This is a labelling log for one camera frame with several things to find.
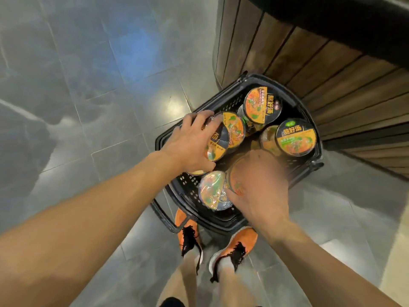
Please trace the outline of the person's left hand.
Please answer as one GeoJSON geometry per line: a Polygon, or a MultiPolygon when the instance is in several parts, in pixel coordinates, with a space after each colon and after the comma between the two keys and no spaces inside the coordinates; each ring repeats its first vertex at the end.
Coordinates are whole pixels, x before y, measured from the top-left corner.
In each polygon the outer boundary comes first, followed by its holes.
{"type": "Polygon", "coordinates": [[[171,164],[177,168],[177,174],[182,172],[204,171],[209,172],[216,166],[204,156],[207,143],[223,121],[221,115],[215,117],[215,130],[192,130],[192,122],[197,113],[184,116],[182,125],[185,131],[183,141],[173,141],[173,134],[160,150],[170,157],[171,164]]]}

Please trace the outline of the person's right hand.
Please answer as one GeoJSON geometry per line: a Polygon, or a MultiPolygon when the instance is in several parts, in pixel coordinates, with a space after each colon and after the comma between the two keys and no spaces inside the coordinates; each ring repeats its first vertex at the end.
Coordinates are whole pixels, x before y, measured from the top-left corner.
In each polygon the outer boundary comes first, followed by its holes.
{"type": "Polygon", "coordinates": [[[244,194],[247,204],[236,207],[259,233],[279,232],[289,222],[288,181],[277,159],[264,150],[251,150],[253,184],[244,194]]]}

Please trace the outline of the orange instant noodle cup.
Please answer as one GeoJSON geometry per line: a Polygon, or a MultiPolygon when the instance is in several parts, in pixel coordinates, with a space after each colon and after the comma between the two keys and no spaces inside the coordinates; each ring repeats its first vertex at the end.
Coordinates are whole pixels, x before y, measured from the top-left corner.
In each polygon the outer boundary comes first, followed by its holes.
{"type": "Polygon", "coordinates": [[[237,159],[227,172],[228,187],[238,196],[243,196],[253,184],[251,165],[250,155],[246,154],[237,159]]]}
{"type": "Polygon", "coordinates": [[[221,158],[227,153],[229,148],[229,131],[224,122],[221,122],[215,133],[207,143],[206,149],[221,150],[221,158]]]}

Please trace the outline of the person's right forearm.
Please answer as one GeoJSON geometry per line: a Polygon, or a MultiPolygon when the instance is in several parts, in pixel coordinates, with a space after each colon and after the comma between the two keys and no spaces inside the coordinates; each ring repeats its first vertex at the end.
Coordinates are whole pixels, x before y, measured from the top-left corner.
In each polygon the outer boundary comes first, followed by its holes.
{"type": "Polygon", "coordinates": [[[402,307],[315,243],[289,219],[253,221],[312,307],[402,307]]]}

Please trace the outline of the person's left forearm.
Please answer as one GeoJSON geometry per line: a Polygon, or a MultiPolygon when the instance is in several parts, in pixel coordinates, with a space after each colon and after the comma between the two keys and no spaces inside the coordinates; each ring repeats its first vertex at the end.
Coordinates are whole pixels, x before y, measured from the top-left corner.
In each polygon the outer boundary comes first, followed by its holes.
{"type": "Polygon", "coordinates": [[[180,155],[156,151],[2,234],[0,307],[69,307],[159,191],[184,170],[180,155]]]}

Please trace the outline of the black plastic shopping basket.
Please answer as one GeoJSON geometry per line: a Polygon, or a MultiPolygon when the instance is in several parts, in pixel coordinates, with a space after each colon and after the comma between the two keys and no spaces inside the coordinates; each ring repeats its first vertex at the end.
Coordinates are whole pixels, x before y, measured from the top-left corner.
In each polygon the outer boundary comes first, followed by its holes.
{"type": "MultiPolygon", "coordinates": [[[[234,112],[244,103],[245,95],[252,88],[262,86],[272,88],[284,105],[284,111],[277,119],[279,123],[298,119],[310,123],[316,133],[316,144],[306,155],[286,155],[281,158],[289,170],[289,187],[293,187],[312,172],[321,169],[324,162],[323,146],[316,124],[306,106],[291,90],[264,75],[243,72],[238,79],[202,103],[194,112],[203,110],[212,110],[214,113],[234,112]]],[[[247,221],[234,206],[222,211],[211,211],[204,206],[198,193],[202,177],[203,175],[183,172],[165,187],[166,192],[188,218],[209,232],[229,235],[245,225],[247,221]]]]}

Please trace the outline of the person's right orange shoe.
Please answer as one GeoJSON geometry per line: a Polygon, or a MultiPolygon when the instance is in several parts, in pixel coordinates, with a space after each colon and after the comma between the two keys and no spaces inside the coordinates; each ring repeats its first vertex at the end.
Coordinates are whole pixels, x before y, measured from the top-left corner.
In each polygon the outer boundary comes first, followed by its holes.
{"type": "Polygon", "coordinates": [[[253,250],[258,240],[258,233],[253,227],[244,226],[234,233],[228,245],[213,254],[209,261],[210,282],[219,283],[223,266],[233,268],[236,273],[239,265],[253,250]]]}

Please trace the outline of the person's orange shoe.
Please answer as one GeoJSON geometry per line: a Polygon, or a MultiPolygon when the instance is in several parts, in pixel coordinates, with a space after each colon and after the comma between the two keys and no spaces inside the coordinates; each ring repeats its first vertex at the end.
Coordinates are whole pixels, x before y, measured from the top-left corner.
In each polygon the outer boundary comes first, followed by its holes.
{"type": "Polygon", "coordinates": [[[177,234],[181,256],[184,257],[187,253],[193,251],[193,254],[195,254],[196,274],[198,274],[204,257],[198,224],[194,220],[187,218],[187,215],[179,208],[175,216],[175,225],[180,226],[184,221],[186,223],[177,234]]]}
{"type": "Polygon", "coordinates": [[[228,245],[213,254],[209,261],[210,282],[219,283],[223,266],[233,268],[236,273],[239,265],[253,250],[258,240],[258,233],[253,227],[244,226],[234,233],[228,245]]]}

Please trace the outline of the person's left orange shoe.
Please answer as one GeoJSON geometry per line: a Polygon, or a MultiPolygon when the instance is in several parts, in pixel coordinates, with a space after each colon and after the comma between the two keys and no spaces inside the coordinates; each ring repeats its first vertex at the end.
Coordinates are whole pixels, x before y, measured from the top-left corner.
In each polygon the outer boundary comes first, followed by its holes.
{"type": "Polygon", "coordinates": [[[198,274],[204,257],[198,224],[194,220],[187,218],[187,215],[179,208],[175,216],[175,225],[180,226],[184,221],[186,223],[177,234],[181,256],[184,257],[187,253],[193,251],[193,254],[195,254],[196,274],[198,274]]]}

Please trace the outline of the pile of instant noodle cups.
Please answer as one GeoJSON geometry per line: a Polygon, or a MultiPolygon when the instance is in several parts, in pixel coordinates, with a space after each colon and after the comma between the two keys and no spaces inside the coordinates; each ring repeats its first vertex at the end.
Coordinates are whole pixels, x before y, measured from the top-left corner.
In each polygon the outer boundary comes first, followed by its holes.
{"type": "Polygon", "coordinates": [[[317,138],[311,124],[298,119],[279,123],[277,119],[283,111],[282,100],[273,89],[262,86],[252,88],[236,111],[214,115],[223,117],[229,131],[229,148],[223,158],[228,154],[232,158],[231,164],[226,165],[226,171],[190,172],[192,175],[203,175],[198,193],[206,208],[222,211],[233,206],[225,193],[225,189],[229,189],[227,172],[237,159],[246,154],[236,153],[239,148],[245,148],[245,143],[249,144],[250,150],[261,149],[280,160],[286,155],[306,155],[314,148],[317,138]]]}

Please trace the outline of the person's right leg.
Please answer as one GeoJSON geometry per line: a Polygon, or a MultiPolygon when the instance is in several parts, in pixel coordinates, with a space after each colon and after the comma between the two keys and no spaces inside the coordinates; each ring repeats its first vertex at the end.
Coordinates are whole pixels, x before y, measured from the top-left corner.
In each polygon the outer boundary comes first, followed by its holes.
{"type": "Polygon", "coordinates": [[[255,297],[235,273],[230,257],[222,258],[218,262],[217,277],[223,307],[256,307],[255,297]]]}

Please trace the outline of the person's leg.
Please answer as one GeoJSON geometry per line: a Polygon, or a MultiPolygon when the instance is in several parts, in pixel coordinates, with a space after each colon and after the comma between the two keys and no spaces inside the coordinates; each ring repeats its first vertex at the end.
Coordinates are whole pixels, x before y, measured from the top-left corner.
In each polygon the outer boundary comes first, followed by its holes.
{"type": "Polygon", "coordinates": [[[217,277],[223,307],[256,307],[255,297],[235,273],[230,257],[222,258],[218,262],[217,277]]]}
{"type": "Polygon", "coordinates": [[[197,274],[195,254],[187,253],[162,290],[156,307],[167,297],[180,299],[186,307],[197,306],[197,274]]]}

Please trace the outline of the person's left leg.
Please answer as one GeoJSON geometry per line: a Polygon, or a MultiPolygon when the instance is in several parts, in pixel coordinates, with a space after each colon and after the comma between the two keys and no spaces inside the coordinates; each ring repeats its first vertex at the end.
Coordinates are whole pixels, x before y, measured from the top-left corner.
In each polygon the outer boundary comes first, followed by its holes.
{"type": "Polygon", "coordinates": [[[197,306],[197,274],[195,254],[187,253],[162,290],[156,307],[167,297],[180,299],[186,307],[197,306]]]}

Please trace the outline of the black shorts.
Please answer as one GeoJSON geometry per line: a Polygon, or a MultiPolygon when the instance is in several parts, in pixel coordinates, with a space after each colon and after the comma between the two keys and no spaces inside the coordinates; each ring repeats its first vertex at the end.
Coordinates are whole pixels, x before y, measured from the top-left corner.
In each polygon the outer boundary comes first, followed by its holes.
{"type": "Polygon", "coordinates": [[[186,307],[186,306],[178,298],[167,297],[158,307],[186,307]]]}

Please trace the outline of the wooden slatted counter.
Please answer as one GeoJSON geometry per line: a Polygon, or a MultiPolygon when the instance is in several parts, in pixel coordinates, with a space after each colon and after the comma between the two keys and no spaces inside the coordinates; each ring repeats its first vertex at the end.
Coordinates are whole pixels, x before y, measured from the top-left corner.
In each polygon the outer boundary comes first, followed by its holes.
{"type": "Polygon", "coordinates": [[[217,0],[213,73],[269,77],[326,149],[409,181],[409,0],[217,0]]]}

